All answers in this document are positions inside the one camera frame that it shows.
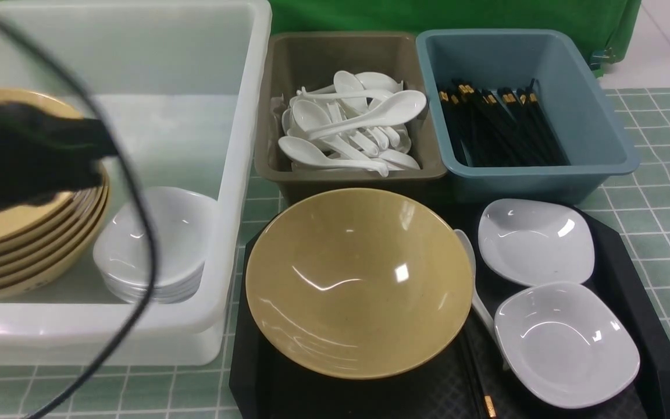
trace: black tray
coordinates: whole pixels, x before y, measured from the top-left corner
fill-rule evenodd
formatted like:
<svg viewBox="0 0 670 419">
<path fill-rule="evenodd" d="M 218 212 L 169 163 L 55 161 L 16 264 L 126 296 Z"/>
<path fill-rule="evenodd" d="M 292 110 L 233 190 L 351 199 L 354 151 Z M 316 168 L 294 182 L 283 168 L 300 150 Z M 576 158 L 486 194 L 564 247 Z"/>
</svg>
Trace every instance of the black tray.
<svg viewBox="0 0 670 419">
<path fill-rule="evenodd" d="M 476 246 L 476 226 L 484 206 L 432 207 Z M 635 383 L 598 406 L 564 410 L 526 390 L 510 371 L 474 313 L 462 329 L 478 355 L 500 419 L 574 417 L 580 419 L 670 419 L 670 341 L 653 310 L 619 234 L 583 214 L 596 247 L 596 267 L 585 286 L 609 305 L 640 349 Z M 245 249 L 245 272 L 250 250 Z M 477 258 L 477 291 L 490 313 L 520 286 L 495 275 Z M 420 368 L 387 379 L 351 381 L 314 373 L 288 360 L 260 333 L 250 314 L 242 278 L 229 387 L 244 419 L 473 419 L 468 386 L 458 361 L 457 342 Z"/>
</svg>

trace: black cable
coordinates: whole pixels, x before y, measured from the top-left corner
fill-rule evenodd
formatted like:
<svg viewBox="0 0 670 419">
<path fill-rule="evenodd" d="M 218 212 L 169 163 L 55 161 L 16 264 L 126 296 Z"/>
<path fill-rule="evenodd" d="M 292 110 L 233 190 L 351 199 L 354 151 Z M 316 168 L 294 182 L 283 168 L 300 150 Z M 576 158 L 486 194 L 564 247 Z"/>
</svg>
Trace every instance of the black cable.
<svg viewBox="0 0 670 419">
<path fill-rule="evenodd" d="M 98 108 L 97 104 L 90 99 L 90 94 L 86 91 L 86 89 L 83 88 L 81 83 L 76 80 L 76 77 L 71 75 L 69 71 L 67 71 L 65 68 L 63 68 L 63 66 L 52 59 L 48 53 L 43 51 L 39 46 L 35 45 L 32 40 L 26 37 L 26 35 L 22 34 L 20 31 L 14 29 L 14 27 L 3 21 L 0 21 L 0 33 L 5 35 L 5 37 L 7 37 L 19 47 L 26 50 L 28 53 L 30 53 L 30 55 L 40 59 L 40 61 L 42 61 L 51 71 L 53 71 L 54 74 L 56 74 L 56 76 L 62 79 L 66 85 L 77 94 L 77 96 L 79 96 L 79 98 L 85 103 L 87 108 L 95 115 L 97 119 L 100 119 L 106 123 L 106 119 L 103 117 L 102 112 Z M 85 382 L 87 382 L 98 369 L 100 369 L 104 361 L 106 361 L 107 358 L 109 358 L 109 356 L 115 352 L 117 347 L 120 346 L 120 343 L 122 343 L 123 339 L 125 339 L 131 329 L 133 329 L 133 326 L 136 325 L 138 319 L 141 318 L 141 315 L 143 315 L 146 307 L 149 305 L 149 302 L 151 302 L 152 295 L 154 294 L 154 286 L 156 284 L 156 277 L 159 268 L 155 234 L 149 225 L 146 206 L 144 204 L 143 198 L 141 198 L 141 194 L 138 192 L 137 182 L 132 174 L 131 169 L 128 167 L 127 160 L 123 157 L 123 153 L 120 151 L 120 147 L 115 143 L 112 135 L 108 134 L 108 136 L 109 140 L 114 143 L 115 148 L 117 149 L 117 159 L 120 162 L 120 168 L 122 169 L 123 174 L 125 174 L 128 190 L 131 194 L 131 198 L 136 204 L 138 216 L 141 218 L 141 223 L 144 225 L 144 233 L 146 234 L 149 244 L 149 284 L 147 285 L 147 291 L 141 297 L 141 300 L 138 302 L 138 304 L 136 304 L 136 309 L 133 310 L 131 316 L 128 316 L 128 319 L 123 324 L 123 326 L 120 327 L 119 331 L 114 335 L 114 337 L 112 337 L 112 339 L 110 339 L 107 345 L 105 345 L 103 350 L 98 353 L 95 360 L 93 360 L 92 363 L 87 366 L 83 373 L 77 377 L 77 379 L 75 379 L 74 382 L 72 382 L 72 384 L 66 388 L 66 390 L 61 392 L 60 395 L 57 395 L 56 398 L 46 403 L 37 411 L 28 414 L 26 419 L 40 419 L 40 417 L 46 416 L 46 414 L 53 411 L 53 409 L 58 407 L 61 403 L 69 400 L 69 397 L 71 397 L 74 392 L 79 389 L 79 387 L 82 387 L 82 385 L 85 384 Z"/>
</svg>

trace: blue plastic bin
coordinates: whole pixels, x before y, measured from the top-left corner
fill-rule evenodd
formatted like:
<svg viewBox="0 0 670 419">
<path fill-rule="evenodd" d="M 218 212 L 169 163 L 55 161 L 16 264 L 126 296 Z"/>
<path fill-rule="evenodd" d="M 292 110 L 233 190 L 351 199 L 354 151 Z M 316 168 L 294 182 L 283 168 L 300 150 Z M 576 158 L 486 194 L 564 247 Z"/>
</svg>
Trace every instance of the blue plastic bin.
<svg viewBox="0 0 670 419">
<path fill-rule="evenodd" d="M 457 201 L 528 198 L 577 204 L 609 176 L 627 175 L 640 158 L 614 107 L 572 40 L 556 31 L 449 29 L 418 36 L 418 58 Z M 534 88 L 570 161 L 553 167 L 468 167 L 454 157 L 439 101 L 451 79 L 475 87 Z"/>
</svg>

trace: yellow plate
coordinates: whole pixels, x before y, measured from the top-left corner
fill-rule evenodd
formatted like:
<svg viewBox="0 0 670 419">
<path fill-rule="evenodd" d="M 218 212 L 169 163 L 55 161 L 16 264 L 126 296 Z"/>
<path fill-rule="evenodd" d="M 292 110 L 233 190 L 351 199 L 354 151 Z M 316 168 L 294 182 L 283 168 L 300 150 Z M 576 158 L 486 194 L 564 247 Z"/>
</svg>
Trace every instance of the yellow plate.
<svg viewBox="0 0 670 419">
<path fill-rule="evenodd" d="M 331 377 L 409 371 L 457 336 L 469 260 L 433 211 L 399 194 L 340 189 L 293 205 L 247 266 L 255 323 L 283 355 Z"/>
<path fill-rule="evenodd" d="M 84 225 L 90 218 L 95 206 L 100 203 L 103 186 L 88 191 L 77 207 L 72 209 L 56 228 L 26 246 L 19 247 L 0 255 L 0 276 L 5 276 L 32 265 L 46 255 L 53 253 L 78 232 L 79 225 Z"/>
<path fill-rule="evenodd" d="M 104 208 L 107 205 L 110 188 L 109 186 L 103 188 L 103 193 L 97 205 L 94 206 L 89 216 L 82 217 L 78 220 L 76 225 L 69 228 L 65 236 L 69 237 L 68 241 L 51 250 L 50 254 L 39 252 L 41 259 L 37 261 L 30 261 L 30 265 L 21 265 L 20 268 L 13 273 L 6 276 L 0 276 L 0 289 L 17 284 L 27 278 L 32 278 L 38 272 L 44 271 L 54 263 L 67 257 L 72 250 L 82 242 L 86 236 L 90 235 L 91 230 L 95 228 L 95 222 L 99 220 L 104 214 Z"/>
<path fill-rule="evenodd" d="M 0 88 L 0 103 L 5 101 L 14 101 L 32 106 L 37 106 L 45 112 L 60 116 L 63 118 L 81 118 L 79 112 L 71 106 L 58 101 L 54 98 L 42 95 L 40 93 L 29 92 L 27 90 L 10 90 L 9 88 Z M 22 205 L 0 212 L 0 244 L 14 244 L 19 246 L 32 240 L 30 236 L 27 240 L 20 239 L 13 242 L 13 239 L 22 236 L 24 233 L 32 233 L 32 230 L 45 222 L 49 218 L 61 212 L 64 207 L 72 202 L 74 193 L 60 193 L 56 199 L 49 204 L 40 207 L 30 207 Z"/>
<path fill-rule="evenodd" d="M 105 215 L 107 215 L 110 193 L 110 188 L 105 188 L 105 199 L 100 212 L 96 213 L 96 217 L 93 217 L 93 222 L 90 223 L 88 228 L 85 228 L 77 237 L 74 237 L 74 239 L 66 244 L 65 249 L 67 250 L 64 252 L 65 255 L 62 259 L 57 260 L 52 265 L 45 267 L 42 271 L 19 283 L 0 288 L 0 299 L 38 289 L 58 279 L 59 276 L 69 270 L 79 260 L 79 257 L 82 256 L 87 247 L 95 241 L 97 233 L 100 232 L 100 226 L 105 219 Z"/>
</svg>

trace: black chopsticks on tray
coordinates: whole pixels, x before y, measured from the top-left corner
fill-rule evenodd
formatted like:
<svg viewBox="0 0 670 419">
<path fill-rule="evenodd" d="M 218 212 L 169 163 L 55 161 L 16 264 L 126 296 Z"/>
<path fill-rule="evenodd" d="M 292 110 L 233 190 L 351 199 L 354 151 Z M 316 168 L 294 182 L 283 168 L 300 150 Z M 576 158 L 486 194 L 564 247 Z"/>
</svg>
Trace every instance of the black chopsticks on tray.
<svg viewBox="0 0 670 419">
<path fill-rule="evenodd" d="M 465 370 L 465 378 L 473 397 L 473 405 L 478 419 L 500 419 L 487 387 L 482 382 L 482 375 L 477 368 L 477 357 L 467 332 L 460 332 L 459 360 Z"/>
<path fill-rule="evenodd" d="M 569 165 L 553 128 L 528 87 L 475 88 L 454 79 L 450 88 L 439 88 L 441 109 L 454 156 L 473 167 Z"/>
</svg>

